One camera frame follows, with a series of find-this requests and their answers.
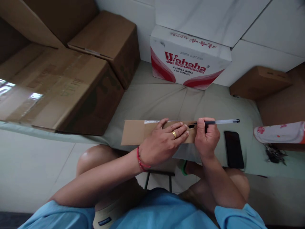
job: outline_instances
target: wahaha logo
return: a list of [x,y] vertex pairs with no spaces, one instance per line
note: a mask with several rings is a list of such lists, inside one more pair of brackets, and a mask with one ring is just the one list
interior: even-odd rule
[[200,67],[198,65],[198,63],[192,64],[192,63],[188,63],[185,61],[185,59],[182,59],[182,61],[180,59],[177,59],[177,55],[175,55],[175,58],[173,58],[173,54],[169,53],[169,52],[165,52],[165,56],[166,56],[166,62],[170,63],[170,64],[174,64],[180,67],[184,67],[196,72],[200,72],[200,73],[204,73],[206,68],[205,67]]

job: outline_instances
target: brown cardboard box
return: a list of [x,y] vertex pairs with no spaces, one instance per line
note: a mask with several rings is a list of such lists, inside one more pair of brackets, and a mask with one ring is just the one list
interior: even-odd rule
[[94,0],[1,0],[0,16],[30,41],[67,45],[98,13]]
[[[305,63],[287,73],[293,85],[256,101],[264,126],[305,120]],[[305,151],[304,144],[276,144],[279,149]]]
[[0,18],[0,34],[0,64],[30,43],[2,18]]
[[[159,121],[125,120],[121,145],[140,145],[156,127],[158,122]],[[163,128],[166,128],[177,122],[180,121],[169,121],[163,126]],[[196,121],[182,122],[184,124],[191,125]],[[190,131],[190,134],[184,143],[193,143],[197,133],[197,126],[188,130]]]
[[66,48],[31,44],[3,64],[1,79],[13,73],[0,86],[2,121],[102,135],[124,93],[105,60]]
[[292,81],[286,73],[256,66],[230,86],[230,95],[258,100],[291,85]]
[[126,18],[102,11],[68,46],[107,60],[124,89],[140,62],[137,26]]

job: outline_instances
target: mattress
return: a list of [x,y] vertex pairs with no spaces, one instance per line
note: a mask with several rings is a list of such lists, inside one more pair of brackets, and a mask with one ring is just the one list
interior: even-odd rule
[[[223,132],[235,131],[240,136],[246,173],[305,179],[305,153],[287,152],[287,166],[268,162],[264,145],[253,136],[254,127],[262,125],[254,101],[232,97],[228,87],[217,84],[201,91],[154,78],[151,64],[144,61],[141,61],[103,136],[63,135],[4,122],[0,122],[0,129],[56,141],[106,144],[131,151],[136,146],[121,146],[124,120],[197,120],[199,117],[216,120],[238,118],[241,121],[218,125],[221,137],[215,154],[223,166],[227,167]],[[200,162],[194,144],[181,145],[173,157]]]

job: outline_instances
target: finger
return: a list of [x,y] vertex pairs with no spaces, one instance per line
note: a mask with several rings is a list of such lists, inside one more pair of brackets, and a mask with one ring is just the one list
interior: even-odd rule
[[[215,121],[214,118],[208,118],[208,117],[204,117],[203,120],[204,121]],[[218,131],[218,128],[217,128],[216,124],[211,124],[207,128],[207,133],[216,133],[217,131]]]
[[169,127],[166,127],[164,130],[166,133],[170,133],[170,132],[173,132],[175,129],[181,127],[182,125],[183,125],[183,122],[177,122],[177,123],[170,125]]
[[155,129],[162,129],[163,125],[168,121],[168,118],[162,119],[158,124],[156,125]]
[[203,120],[204,121],[215,121],[214,118],[208,118],[208,117],[203,117]]
[[206,127],[206,124],[204,123],[204,118],[199,118],[197,120],[196,138],[198,138],[198,139],[205,139],[206,138],[205,127]]
[[180,137],[176,138],[173,142],[176,146],[180,145],[181,143],[185,142],[189,135],[189,131],[185,131]]
[[210,124],[207,128],[207,133],[216,133],[218,131],[216,124]]
[[[187,125],[183,125],[182,127],[178,128],[178,129],[175,129],[174,130],[176,135],[177,135],[177,138],[180,137],[185,131],[187,131]],[[170,135],[170,138],[172,140],[174,140],[176,137],[175,135],[173,135],[172,133],[168,133]]]

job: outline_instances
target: smartphone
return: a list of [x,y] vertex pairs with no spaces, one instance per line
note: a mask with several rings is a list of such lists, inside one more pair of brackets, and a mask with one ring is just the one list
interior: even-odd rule
[[237,132],[225,131],[228,166],[235,169],[243,169],[244,159],[242,157],[241,142]]

